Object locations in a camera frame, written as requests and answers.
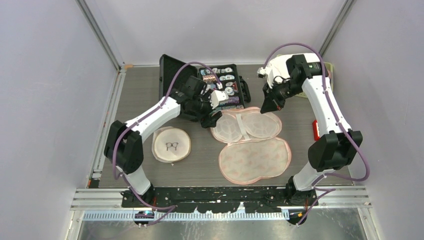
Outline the floral mesh laundry bag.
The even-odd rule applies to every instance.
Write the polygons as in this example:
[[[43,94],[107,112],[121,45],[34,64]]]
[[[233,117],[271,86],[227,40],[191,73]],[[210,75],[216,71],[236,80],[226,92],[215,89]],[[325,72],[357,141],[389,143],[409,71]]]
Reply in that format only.
[[[212,136],[226,146],[218,156],[222,175],[231,183],[250,185],[282,175],[292,152],[278,135],[283,123],[274,113],[259,107],[226,109],[211,129]]]

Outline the white bra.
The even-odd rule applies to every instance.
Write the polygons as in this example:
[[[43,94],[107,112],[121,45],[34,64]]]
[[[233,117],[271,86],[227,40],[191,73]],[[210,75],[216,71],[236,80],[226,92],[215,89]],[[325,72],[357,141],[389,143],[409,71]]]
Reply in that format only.
[[[270,89],[290,79],[286,62],[293,54],[279,55],[271,59],[265,67],[266,82]]]

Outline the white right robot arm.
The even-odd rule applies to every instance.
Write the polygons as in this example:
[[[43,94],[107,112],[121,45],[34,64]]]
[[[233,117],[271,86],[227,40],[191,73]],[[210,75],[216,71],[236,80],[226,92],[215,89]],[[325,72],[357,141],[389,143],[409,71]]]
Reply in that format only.
[[[359,130],[352,130],[344,119],[329,73],[315,53],[275,57],[258,69],[257,76],[266,79],[262,88],[262,114],[280,111],[288,98],[304,93],[315,116],[318,139],[308,149],[307,164],[286,184],[287,202],[299,205],[325,175],[332,175],[352,163],[363,136]]]

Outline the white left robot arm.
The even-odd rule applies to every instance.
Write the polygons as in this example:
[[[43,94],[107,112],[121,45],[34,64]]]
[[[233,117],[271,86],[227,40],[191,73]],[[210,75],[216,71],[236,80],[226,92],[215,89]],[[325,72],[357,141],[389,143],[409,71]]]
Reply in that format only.
[[[203,80],[190,76],[179,86],[169,85],[159,102],[141,115],[121,122],[114,121],[107,134],[104,156],[115,173],[120,173],[135,191],[134,200],[141,207],[153,202],[153,186],[142,168],[143,143],[168,121],[182,114],[193,114],[202,128],[214,128],[222,116],[214,110],[229,100],[222,83],[208,88]]]

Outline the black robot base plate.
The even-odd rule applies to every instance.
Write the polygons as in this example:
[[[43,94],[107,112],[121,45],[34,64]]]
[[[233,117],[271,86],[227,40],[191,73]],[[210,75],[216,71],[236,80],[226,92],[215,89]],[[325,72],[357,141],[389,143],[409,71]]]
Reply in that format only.
[[[121,191],[123,208],[153,206],[160,213],[277,213],[283,207],[305,211],[314,204],[314,190],[295,193],[284,186],[151,187],[140,199],[131,190]]]

